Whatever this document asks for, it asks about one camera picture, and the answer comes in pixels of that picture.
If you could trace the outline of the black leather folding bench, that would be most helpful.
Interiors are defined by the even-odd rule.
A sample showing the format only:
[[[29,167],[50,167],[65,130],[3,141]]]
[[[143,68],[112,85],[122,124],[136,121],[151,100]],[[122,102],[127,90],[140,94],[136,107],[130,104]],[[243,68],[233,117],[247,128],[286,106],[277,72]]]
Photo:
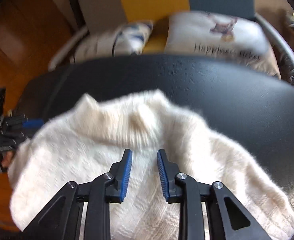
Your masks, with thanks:
[[[242,144],[294,209],[294,87],[261,72],[200,56],[95,59],[31,80],[15,113],[48,120],[71,109],[84,93],[107,101],[154,89]]]

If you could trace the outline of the deer print cushion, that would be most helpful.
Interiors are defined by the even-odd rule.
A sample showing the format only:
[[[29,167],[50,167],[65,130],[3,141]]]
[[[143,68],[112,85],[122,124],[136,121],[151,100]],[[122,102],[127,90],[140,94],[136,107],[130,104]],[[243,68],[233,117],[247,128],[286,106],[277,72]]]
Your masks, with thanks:
[[[175,13],[169,18],[164,50],[233,61],[281,77],[273,49],[262,28],[244,18],[204,11]]]

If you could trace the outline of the cream knitted sweater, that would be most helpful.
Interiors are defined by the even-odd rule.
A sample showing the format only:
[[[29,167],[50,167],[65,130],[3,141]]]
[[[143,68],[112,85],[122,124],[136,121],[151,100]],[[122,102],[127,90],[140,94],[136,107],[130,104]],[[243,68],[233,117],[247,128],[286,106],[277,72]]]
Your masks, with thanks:
[[[176,239],[179,206],[162,195],[157,152],[195,180],[223,182],[272,239],[294,234],[287,195],[237,142],[159,91],[98,103],[84,94],[75,107],[48,121],[20,145],[8,168],[10,211],[23,230],[69,181],[86,183],[133,153],[125,201],[110,211],[114,239]]]

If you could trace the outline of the triangle pattern cushion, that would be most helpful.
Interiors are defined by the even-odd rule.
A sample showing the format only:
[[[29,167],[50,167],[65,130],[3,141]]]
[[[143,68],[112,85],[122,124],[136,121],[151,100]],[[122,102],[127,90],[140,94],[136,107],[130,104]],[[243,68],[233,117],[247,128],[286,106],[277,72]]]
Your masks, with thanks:
[[[101,34],[85,37],[70,57],[80,63],[101,57],[140,55],[153,31],[152,21],[130,22]]]

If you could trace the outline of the tricolour fabric sofa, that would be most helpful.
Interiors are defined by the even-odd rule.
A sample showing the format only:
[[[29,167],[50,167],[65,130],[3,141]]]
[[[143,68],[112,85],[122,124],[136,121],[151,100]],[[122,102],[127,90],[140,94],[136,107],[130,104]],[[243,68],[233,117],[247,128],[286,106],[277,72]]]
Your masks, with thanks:
[[[51,59],[48,65],[51,71],[65,62],[71,63],[70,57],[85,37],[111,31],[130,22],[149,20],[154,23],[154,28],[141,54],[200,56],[236,63],[198,54],[165,52],[170,16],[178,12],[204,11],[244,18],[259,24],[276,57],[281,75],[278,79],[294,86],[294,52],[280,33],[258,14],[254,0],[69,0],[69,2],[78,31]]]

